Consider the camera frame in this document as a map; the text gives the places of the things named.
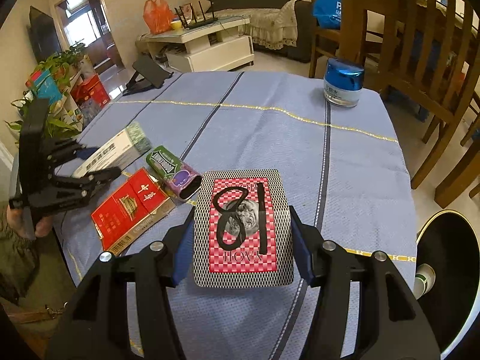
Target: person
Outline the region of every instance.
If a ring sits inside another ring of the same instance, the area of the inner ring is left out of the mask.
[[[0,297],[18,303],[30,286],[38,266],[35,241],[26,238],[22,210],[13,210],[0,203]],[[42,218],[35,227],[37,237],[52,230],[53,217]]]

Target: deck of playing cards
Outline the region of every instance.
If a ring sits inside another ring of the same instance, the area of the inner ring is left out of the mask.
[[[145,168],[140,169],[92,213],[103,250],[120,254],[174,206]]]
[[[290,210],[277,170],[206,172],[194,219],[197,285],[249,288],[292,283]]]

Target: red checkered card back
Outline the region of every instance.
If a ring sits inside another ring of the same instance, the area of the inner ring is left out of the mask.
[[[204,174],[195,208],[193,264],[202,287],[293,281],[290,211],[278,171]]]

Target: metal bolt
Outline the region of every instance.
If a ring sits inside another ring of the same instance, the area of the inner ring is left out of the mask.
[[[155,241],[150,244],[150,249],[153,251],[161,251],[164,247],[162,241]]]
[[[333,241],[324,241],[322,247],[326,251],[333,251],[337,247],[337,244],[335,244]]]
[[[100,254],[100,261],[102,261],[103,263],[107,263],[108,261],[110,261],[112,258],[112,254],[109,252],[109,251],[104,251],[102,254]]]
[[[387,260],[387,255],[382,251],[375,252],[375,259],[378,261],[385,261]]]

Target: person's hand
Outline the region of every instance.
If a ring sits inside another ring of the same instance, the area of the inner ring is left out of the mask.
[[[20,236],[26,238],[25,228],[23,227],[23,210],[11,210],[7,207],[7,222],[8,225]],[[53,216],[47,216],[40,219],[35,227],[35,235],[37,237],[45,237],[52,230]]]

